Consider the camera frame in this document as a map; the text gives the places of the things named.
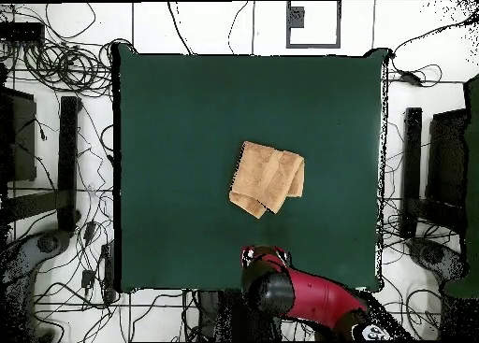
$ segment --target folded towel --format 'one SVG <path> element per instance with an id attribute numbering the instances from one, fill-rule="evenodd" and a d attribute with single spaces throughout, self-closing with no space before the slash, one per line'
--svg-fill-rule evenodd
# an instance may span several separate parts
<path id="1" fill-rule="evenodd" d="M 289 197 L 301 197 L 304 159 L 292 152 L 244 142 L 229 200 L 256 218 L 275 214 Z"/>

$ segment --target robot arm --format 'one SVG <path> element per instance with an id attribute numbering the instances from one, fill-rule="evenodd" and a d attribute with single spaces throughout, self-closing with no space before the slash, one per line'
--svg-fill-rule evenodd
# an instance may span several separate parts
<path id="1" fill-rule="evenodd" d="M 339 339 L 412 338 L 370 293 L 350 290 L 291 266 L 279 248 L 247 247 L 241 264 L 242 290 L 249 306 L 275 317 L 304 319 Z"/>

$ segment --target power cord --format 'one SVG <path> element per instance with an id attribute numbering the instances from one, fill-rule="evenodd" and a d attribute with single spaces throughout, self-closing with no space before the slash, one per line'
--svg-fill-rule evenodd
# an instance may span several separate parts
<path id="1" fill-rule="evenodd" d="M 445 31 L 446 29 L 460 27 L 460 26 L 465 27 L 465 26 L 476 24 L 478 22 L 479 22 L 479 7 L 477 7 L 471 13 L 471 15 L 467 19 L 465 19 L 464 21 L 455 22 L 455 23 L 452 23 L 452 24 L 447 24 L 447 25 L 444 25 L 442 27 L 435 28 L 433 30 L 427 31 L 426 33 L 424 33 L 420 36 L 415 36 L 415 37 L 413 37 L 411 39 L 408 39 L 408 40 L 405 40 L 404 42 L 399 44 L 396 47 L 396 49 L 393 51 L 393 56 L 391 57 L 391 64 L 394 68 L 394 71 L 399 74 L 399 81 L 406 82 L 406 83 L 409 83 L 409 84 L 411 84 L 413 86 L 417 86 L 417 87 L 434 87 L 443 78 L 443 71 L 441 70 L 441 67 L 438 66 L 437 64 L 429 64 L 429 65 L 423 66 L 422 68 L 416 69 L 414 71 L 403 71 L 403 70 L 400 70 L 400 69 L 396 68 L 394 60 L 395 60 L 395 58 L 397 56 L 397 52 L 400 48 L 402 48 L 403 46 L 405 46 L 408 43 L 411 43 L 411 42 L 413 42 L 417 39 L 421 39 L 421 38 L 424 38 L 424 37 L 432 35 L 432 34 L 438 34 L 442 31 Z M 426 69 L 428 67 L 431 67 L 431 66 L 436 66 L 439 69 L 440 77 L 437 81 L 434 81 L 432 85 L 424 86 L 423 83 L 426 82 L 426 75 L 424 74 L 424 72 L 422 72 L 422 70 Z M 419 72 L 423 75 L 423 79 L 419 78 L 415 74 L 417 72 Z"/>

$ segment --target black border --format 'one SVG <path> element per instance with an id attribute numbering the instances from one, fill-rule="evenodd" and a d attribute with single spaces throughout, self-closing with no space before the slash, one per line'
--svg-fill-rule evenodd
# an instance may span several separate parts
<path id="1" fill-rule="evenodd" d="M 291 1 L 286 1 L 286 48 L 287 49 L 340 49 L 341 48 L 341 1 L 336 1 L 337 19 L 336 19 L 336 42 L 324 44 L 303 44 L 291 43 L 291 24 L 289 15 L 291 13 Z"/>

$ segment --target green tabletop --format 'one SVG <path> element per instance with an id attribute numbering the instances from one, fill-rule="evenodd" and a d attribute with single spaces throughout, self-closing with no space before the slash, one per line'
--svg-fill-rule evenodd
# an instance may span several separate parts
<path id="1" fill-rule="evenodd" d="M 364 57 L 185 56 L 120 46 L 119 54 L 115 232 L 121 227 L 124 291 L 239 288 L 240 251 L 253 244 L 281 246 L 301 270 L 377 290 L 388 50 Z M 303 196 L 260 220 L 231 204 L 243 141 L 303 156 Z"/>

